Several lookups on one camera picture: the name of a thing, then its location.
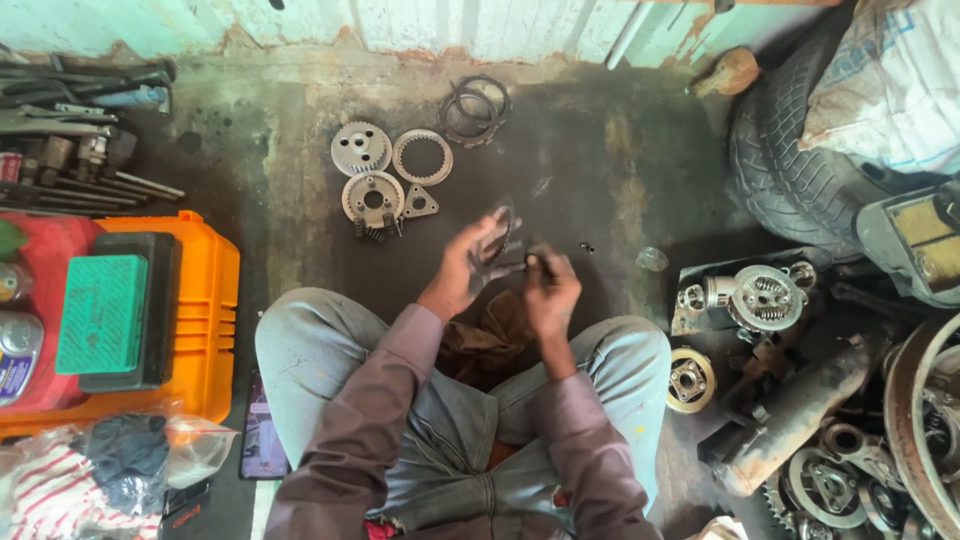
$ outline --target purple shirt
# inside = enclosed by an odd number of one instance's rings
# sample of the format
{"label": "purple shirt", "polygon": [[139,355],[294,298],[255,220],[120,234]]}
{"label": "purple shirt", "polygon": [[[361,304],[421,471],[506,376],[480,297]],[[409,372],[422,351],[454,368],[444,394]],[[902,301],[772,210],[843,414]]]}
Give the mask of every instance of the purple shirt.
{"label": "purple shirt", "polygon": [[[326,406],[317,432],[276,492],[265,540],[367,538],[368,510],[387,499],[384,473],[400,455],[400,432],[433,369],[443,335],[428,309],[408,306],[367,361]],[[529,413],[571,494],[582,539],[659,539],[643,517],[647,494],[626,439],[607,418],[584,373],[538,390]],[[550,516],[523,518],[524,539],[564,537]],[[490,518],[407,532],[411,540],[489,539]]]}

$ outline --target brown rag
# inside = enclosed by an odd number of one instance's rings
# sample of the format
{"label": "brown rag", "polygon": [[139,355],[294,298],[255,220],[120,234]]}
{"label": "brown rag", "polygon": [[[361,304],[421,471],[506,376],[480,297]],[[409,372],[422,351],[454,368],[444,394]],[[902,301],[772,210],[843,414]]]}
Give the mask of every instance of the brown rag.
{"label": "brown rag", "polygon": [[482,391],[505,379],[510,363],[534,340],[523,301],[512,290],[496,295],[480,315],[480,327],[451,322],[437,354],[444,375]]}

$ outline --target orange case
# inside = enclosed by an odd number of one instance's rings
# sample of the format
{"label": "orange case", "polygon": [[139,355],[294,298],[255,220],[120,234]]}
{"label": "orange case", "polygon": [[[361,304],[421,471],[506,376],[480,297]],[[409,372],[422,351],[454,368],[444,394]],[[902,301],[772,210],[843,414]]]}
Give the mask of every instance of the orange case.
{"label": "orange case", "polygon": [[240,284],[240,252],[196,212],[177,217],[119,217],[97,220],[108,233],[171,233],[180,241],[180,293],[173,374],[157,390],[91,394],[65,410],[4,415],[0,437],[32,435],[64,424],[83,425],[130,411],[176,411],[223,422],[230,412],[233,381],[233,323]]}

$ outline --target dirty floor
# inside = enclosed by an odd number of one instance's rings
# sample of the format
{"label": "dirty floor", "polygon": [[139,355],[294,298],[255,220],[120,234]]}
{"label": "dirty floor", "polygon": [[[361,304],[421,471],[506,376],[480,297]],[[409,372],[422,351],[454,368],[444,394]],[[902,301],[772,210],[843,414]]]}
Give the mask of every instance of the dirty floor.
{"label": "dirty floor", "polygon": [[[513,196],[526,233],[569,253],[584,283],[572,332],[625,313],[666,329],[681,268],[780,245],[732,200],[722,112],[708,117],[709,108],[685,95],[683,73],[608,72],[564,61],[476,66],[321,46],[178,65],[170,118],[128,114],[141,136],[131,172],[187,190],[188,207],[240,249],[226,421],[238,430],[256,363],[258,311],[288,289],[317,286],[391,321],[430,281],[447,240],[503,195]],[[403,238],[384,245],[354,240],[340,203],[347,177],[330,161],[330,139],[353,120],[370,121],[392,139],[414,128],[437,130],[449,81],[474,73],[508,85],[514,108],[507,123],[488,146],[451,144],[453,172],[430,190],[439,214],[408,221]],[[580,242],[596,252],[588,255]],[[635,264],[644,246],[667,254],[667,271]],[[660,496],[650,517],[667,540],[686,538],[724,511],[697,466],[701,435],[690,422],[668,412],[660,441]],[[194,524],[197,538],[250,537],[250,519],[236,519],[250,515],[254,491],[237,479],[239,447],[216,478],[210,511]]]}

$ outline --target mobile phone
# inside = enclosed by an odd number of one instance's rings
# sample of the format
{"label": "mobile phone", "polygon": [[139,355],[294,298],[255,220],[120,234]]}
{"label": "mobile phone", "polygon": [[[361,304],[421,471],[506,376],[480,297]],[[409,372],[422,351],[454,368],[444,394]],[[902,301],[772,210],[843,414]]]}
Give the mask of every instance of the mobile phone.
{"label": "mobile phone", "polygon": [[276,480],[282,479],[290,471],[287,454],[276,436],[270,404],[263,391],[263,379],[260,378],[260,371],[254,369],[247,393],[247,422],[243,428],[240,479]]}

